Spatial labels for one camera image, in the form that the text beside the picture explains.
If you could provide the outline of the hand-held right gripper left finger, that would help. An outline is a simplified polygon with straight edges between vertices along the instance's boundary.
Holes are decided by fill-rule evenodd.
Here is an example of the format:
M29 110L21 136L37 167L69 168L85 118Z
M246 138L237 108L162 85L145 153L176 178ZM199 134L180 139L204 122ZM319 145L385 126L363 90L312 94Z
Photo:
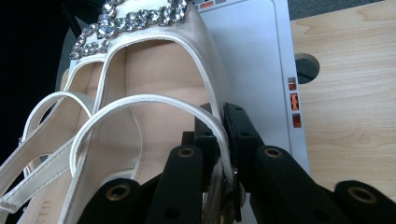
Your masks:
M219 145L211 129L200 119L194 118L192 131L184 131L182 145L194 145L203 154L202 190L208 190L212 170L219 158Z

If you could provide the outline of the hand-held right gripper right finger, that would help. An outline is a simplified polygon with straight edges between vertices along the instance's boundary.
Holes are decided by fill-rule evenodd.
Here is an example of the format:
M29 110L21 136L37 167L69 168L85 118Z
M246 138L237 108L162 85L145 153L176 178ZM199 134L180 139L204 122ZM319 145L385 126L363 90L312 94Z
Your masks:
M223 125L229 137L231 163L238 170L238 179L247 192L256 184L254 157L256 150L264 145L245 109L225 104Z

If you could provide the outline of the grey and orange shoe box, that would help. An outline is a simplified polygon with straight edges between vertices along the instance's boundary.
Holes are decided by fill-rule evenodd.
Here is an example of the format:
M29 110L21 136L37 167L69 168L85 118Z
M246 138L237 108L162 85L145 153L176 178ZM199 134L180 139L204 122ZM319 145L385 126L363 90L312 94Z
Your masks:
M135 29L117 14L117 7L124 2L105 4L95 23L99 34L109 39L108 49L116 35ZM301 164L307 164L304 132L291 127L291 109L285 96L287 81L295 74L286 4L224 0L211 7L193 5L214 41L227 76L224 104L244 107L259 131L271 127L273 139Z

